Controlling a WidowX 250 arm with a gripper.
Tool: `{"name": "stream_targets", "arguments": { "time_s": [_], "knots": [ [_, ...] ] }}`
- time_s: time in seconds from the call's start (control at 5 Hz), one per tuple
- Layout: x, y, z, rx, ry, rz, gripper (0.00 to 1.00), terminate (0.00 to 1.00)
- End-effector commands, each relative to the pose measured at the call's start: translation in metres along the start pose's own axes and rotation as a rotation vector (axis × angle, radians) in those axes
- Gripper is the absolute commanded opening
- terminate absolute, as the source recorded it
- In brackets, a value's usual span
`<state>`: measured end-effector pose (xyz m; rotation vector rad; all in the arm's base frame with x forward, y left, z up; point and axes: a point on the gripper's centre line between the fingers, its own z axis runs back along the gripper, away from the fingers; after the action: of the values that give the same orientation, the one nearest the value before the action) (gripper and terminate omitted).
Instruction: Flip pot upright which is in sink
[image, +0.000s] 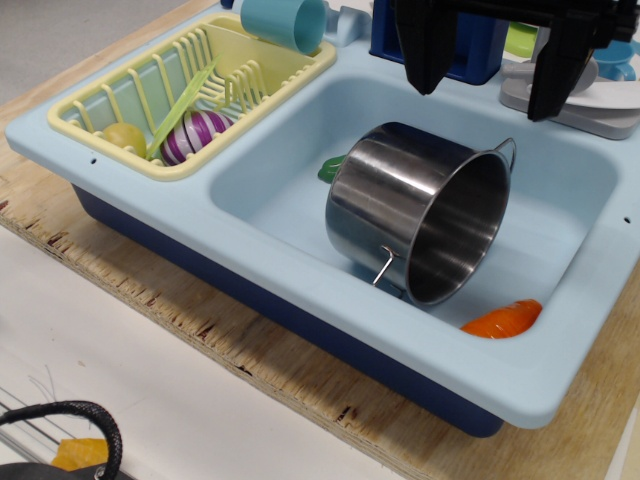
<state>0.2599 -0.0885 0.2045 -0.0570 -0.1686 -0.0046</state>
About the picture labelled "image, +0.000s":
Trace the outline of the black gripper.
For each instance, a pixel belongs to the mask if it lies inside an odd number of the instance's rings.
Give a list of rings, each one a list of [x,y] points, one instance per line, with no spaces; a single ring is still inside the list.
[[[409,83],[429,95],[455,57],[458,12],[544,27],[527,117],[556,117],[580,79],[593,49],[631,42],[638,1],[422,1],[391,2]]]

